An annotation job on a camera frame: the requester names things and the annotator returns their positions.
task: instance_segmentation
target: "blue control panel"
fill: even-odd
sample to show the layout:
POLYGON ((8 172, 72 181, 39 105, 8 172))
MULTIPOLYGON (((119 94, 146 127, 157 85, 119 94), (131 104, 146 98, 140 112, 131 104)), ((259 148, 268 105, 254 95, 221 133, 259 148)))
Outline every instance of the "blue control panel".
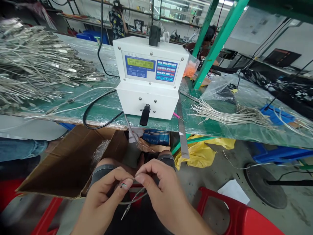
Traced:
POLYGON ((177 63, 157 60, 156 66, 156 80, 174 82, 177 63))
POLYGON ((132 56, 125 56, 127 75, 147 78, 147 71, 156 70, 156 61, 132 56))

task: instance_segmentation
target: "yellow plastic bag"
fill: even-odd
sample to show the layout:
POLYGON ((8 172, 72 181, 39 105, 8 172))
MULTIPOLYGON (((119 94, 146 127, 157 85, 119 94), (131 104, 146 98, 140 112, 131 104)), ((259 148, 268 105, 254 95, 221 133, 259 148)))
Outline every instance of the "yellow plastic bag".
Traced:
MULTIPOLYGON (((188 139, 199 138, 201 135, 194 135, 189 137, 188 139)), ((205 168, 207 166, 211 166, 214 157, 215 151, 211 149, 206 144, 216 144, 221 145, 226 149, 233 149, 235 147, 235 141, 233 139, 225 139, 225 138, 215 138, 200 141, 197 143, 188 144, 188 151, 190 158, 182 158, 181 151, 175 157, 175 166, 179 170, 182 162, 187 162, 188 166, 194 166, 199 168, 205 168)))

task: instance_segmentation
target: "knee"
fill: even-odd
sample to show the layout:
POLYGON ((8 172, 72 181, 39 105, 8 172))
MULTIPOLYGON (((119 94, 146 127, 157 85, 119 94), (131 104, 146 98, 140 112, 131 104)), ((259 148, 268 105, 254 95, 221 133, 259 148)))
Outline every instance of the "knee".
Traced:
POLYGON ((100 162, 98 162, 97 167, 106 164, 115 165, 115 160, 112 158, 103 158, 102 160, 100 160, 100 162))
POLYGON ((169 151, 169 150, 163 150, 162 152, 159 153, 159 157, 162 156, 162 155, 165 155, 165 154, 172 155, 171 151, 169 151))

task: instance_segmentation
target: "black handle knob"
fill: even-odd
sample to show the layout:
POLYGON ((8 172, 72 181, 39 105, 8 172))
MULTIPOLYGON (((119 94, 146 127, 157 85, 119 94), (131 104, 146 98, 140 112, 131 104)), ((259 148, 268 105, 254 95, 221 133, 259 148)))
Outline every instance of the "black handle knob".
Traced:
POLYGON ((139 122, 141 126, 146 126, 148 124, 149 114, 150 114, 150 105, 146 104, 146 106, 143 108, 139 122))

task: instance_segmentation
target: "hand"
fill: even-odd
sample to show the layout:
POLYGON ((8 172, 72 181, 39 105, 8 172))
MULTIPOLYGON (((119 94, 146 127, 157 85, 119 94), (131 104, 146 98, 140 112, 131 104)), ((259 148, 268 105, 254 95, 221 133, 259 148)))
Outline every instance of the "hand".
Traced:
POLYGON ((95 182, 86 197, 84 206, 71 235, 90 234, 103 235, 110 225, 118 204, 133 184, 132 175, 122 167, 118 167, 95 182), (107 193, 113 184, 122 181, 122 187, 117 186, 110 198, 107 193))
POLYGON ((136 173, 136 180, 147 190, 152 207, 161 223, 174 234, 214 234, 188 202, 175 170, 152 159, 136 173), (157 186, 147 173, 160 179, 157 186))

